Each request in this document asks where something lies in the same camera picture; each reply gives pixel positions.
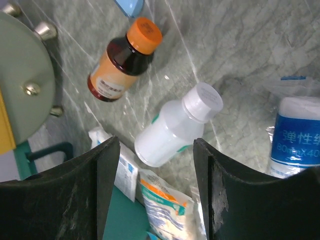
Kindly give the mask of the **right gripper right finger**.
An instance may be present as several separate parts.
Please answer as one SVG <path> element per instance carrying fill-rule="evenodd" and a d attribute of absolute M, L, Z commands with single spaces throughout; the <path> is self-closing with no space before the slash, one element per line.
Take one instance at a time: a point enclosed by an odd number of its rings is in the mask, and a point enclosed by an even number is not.
<path fill-rule="evenodd" d="M 317 240 L 320 237 L 320 169 L 288 178 L 256 171 L 205 140 L 193 159 L 209 240 Z"/>

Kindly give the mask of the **white plastic bottle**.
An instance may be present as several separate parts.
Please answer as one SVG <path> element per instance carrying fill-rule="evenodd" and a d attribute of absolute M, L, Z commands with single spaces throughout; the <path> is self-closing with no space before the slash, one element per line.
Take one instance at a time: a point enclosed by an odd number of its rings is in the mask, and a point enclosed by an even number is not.
<path fill-rule="evenodd" d="M 197 83 L 182 99 L 166 102 L 137 135 L 136 155 L 150 167 L 161 167 L 201 138 L 205 124 L 222 109 L 219 93 L 208 83 Z"/>

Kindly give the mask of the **brown bottle orange cap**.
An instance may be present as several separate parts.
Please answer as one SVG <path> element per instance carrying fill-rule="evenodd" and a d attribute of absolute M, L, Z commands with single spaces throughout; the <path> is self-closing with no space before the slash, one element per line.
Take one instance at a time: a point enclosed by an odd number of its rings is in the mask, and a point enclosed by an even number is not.
<path fill-rule="evenodd" d="M 88 75 L 87 86 L 93 96 L 114 102 L 145 73 L 153 54 L 163 40 L 156 24 L 138 17 L 122 37 L 112 39 Z"/>

